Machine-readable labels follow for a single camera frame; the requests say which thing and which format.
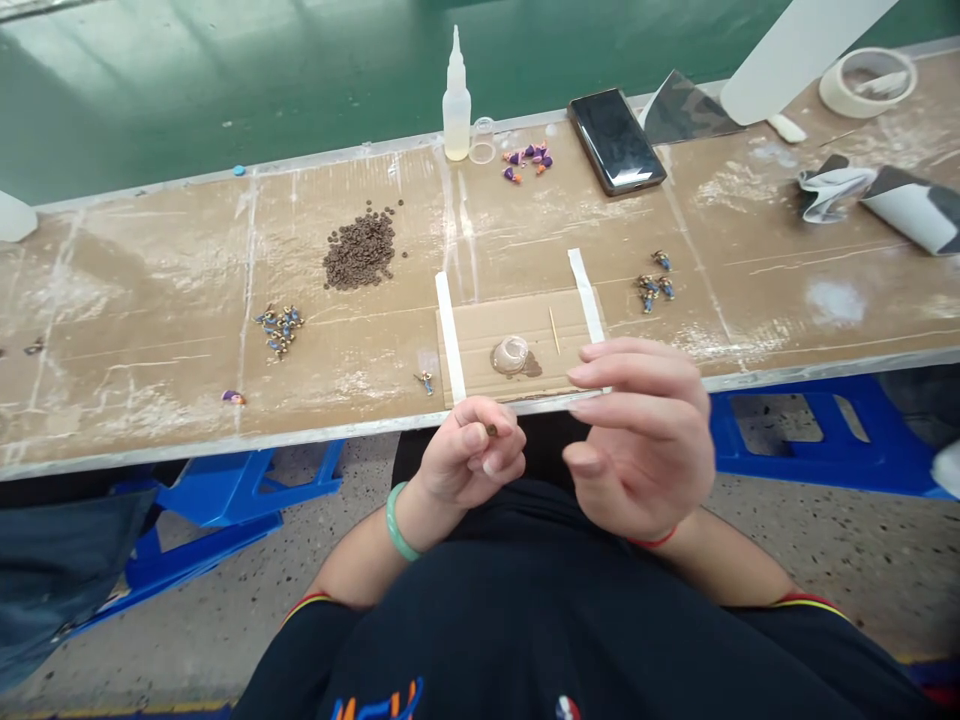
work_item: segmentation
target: blue plastic stool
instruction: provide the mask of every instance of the blue plastic stool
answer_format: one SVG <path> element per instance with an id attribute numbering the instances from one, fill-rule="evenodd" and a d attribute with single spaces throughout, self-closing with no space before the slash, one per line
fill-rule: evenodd
<path id="1" fill-rule="evenodd" d="M 201 527 L 226 527 L 330 495 L 343 482 L 333 473 L 345 442 L 330 442 L 313 480 L 294 487 L 265 477 L 273 450 L 196 458 L 172 488 L 161 488 L 157 504 Z"/>
<path id="2" fill-rule="evenodd" d="M 262 540 L 283 526 L 279 512 L 250 522 L 218 530 L 167 552 L 160 549 L 156 527 L 143 535 L 136 545 L 136 558 L 127 561 L 125 575 L 130 593 L 104 608 L 87 622 L 70 631 L 71 637 L 109 620 L 115 615 L 200 577 L 222 560 Z"/>
<path id="3" fill-rule="evenodd" d="M 823 431 L 819 442 L 787 443 L 788 457 L 747 449 L 730 399 L 735 395 L 803 395 Z M 853 406 L 870 442 L 850 429 L 836 397 Z M 717 470 L 733 475 L 831 485 L 854 490 L 950 498 L 930 475 L 934 452 L 906 426 L 869 375 L 734 390 L 712 396 L 710 430 Z"/>

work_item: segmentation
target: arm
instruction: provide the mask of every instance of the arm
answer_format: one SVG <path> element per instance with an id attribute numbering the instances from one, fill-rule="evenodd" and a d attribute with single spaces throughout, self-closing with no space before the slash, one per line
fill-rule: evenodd
<path id="1" fill-rule="evenodd" d="M 438 502 L 416 476 L 400 491 L 396 512 L 400 534 L 419 553 L 443 542 L 466 513 Z M 325 592 L 348 607 L 371 607 L 409 564 L 390 539 L 386 508 L 381 507 L 337 544 L 307 594 Z"/>
<path id="2" fill-rule="evenodd" d="M 646 545 L 717 604 L 763 606 L 795 591 L 773 558 L 700 507 L 716 465 L 710 398 L 690 357 L 619 338 L 583 348 L 581 359 L 573 384 L 616 389 L 571 408 L 593 426 L 564 450 L 587 517 Z"/>
<path id="3" fill-rule="evenodd" d="M 526 442 L 509 408 L 483 397 L 459 403 L 437 429 L 419 471 L 397 496 L 397 529 L 407 545 L 427 552 L 453 532 L 467 510 L 520 477 Z M 326 593 L 348 607 L 371 607 L 407 565 L 381 507 L 333 549 L 307 595 Z"/>
<path id="4" fill-rule="evenodd" d="M 759 545 L 704 508 L 684 518 L 673 537 L 650 552 L 724 607 L 762 607 L 800 592 Z"/>

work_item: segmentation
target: glue bottle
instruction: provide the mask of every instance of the glue bottle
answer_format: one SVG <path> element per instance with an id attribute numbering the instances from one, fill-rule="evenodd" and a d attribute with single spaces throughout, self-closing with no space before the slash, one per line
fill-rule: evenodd
<path id="1" fill-rule="evenodd" d="M 443 94 L 443 151 L 450 160 L 463 160 L 470 152 L 470 92 L 456 25 L 447 65 L 447 91 Z"/>

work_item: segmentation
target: floor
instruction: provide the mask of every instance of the floor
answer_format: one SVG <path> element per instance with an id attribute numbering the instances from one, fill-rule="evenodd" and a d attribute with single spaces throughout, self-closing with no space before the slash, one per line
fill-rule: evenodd
<path id="1" fill-rule="evenodd" d="M 815 439 L 796 399 L 743 408 L 745 434 Z M 285 513 L 284 527 L 177 592 L 63 645 L 0 698 L 0 718 L 41 710 L 129 708 L 237 697 L 287 610 L 334 544 L 383 503 L 397 435 L 347 443 L 336 496 Z M 277 477 L 313 476 L 322 448 L 285 448 Z M 836 603 L 903 660 L 960 652 L 960 506 L 720 476 L 711 510 L 776 556 L 808 592 Z M 195 530 L 162 518 L 164 542 Z"/>

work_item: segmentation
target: logo on shirt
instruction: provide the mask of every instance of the logo on shirt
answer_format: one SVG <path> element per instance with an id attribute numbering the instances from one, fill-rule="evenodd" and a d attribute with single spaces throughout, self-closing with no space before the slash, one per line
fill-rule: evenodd
<path id="1" fill-rule="evenodd" d="M 377 703 L 363 705 L 357 710 L 357 699 L 350 698 L 344 704 L 341 698 L 333 705 L 333 715 L 330 720 L 378 720 L 379 718 L 395 718 L 396 720 L 413 720 L 413 711 L 423 695 L 423 678 L 410 681 L 407 693 L 407 704 L 400 709 L 400 692 L 393 693 L 389 698 Z"/>
<path id="2" fill-rule="evenodd" d="M 566 695 L 557 700 L 557 720 L 580 720 L 580 708 Z"/>

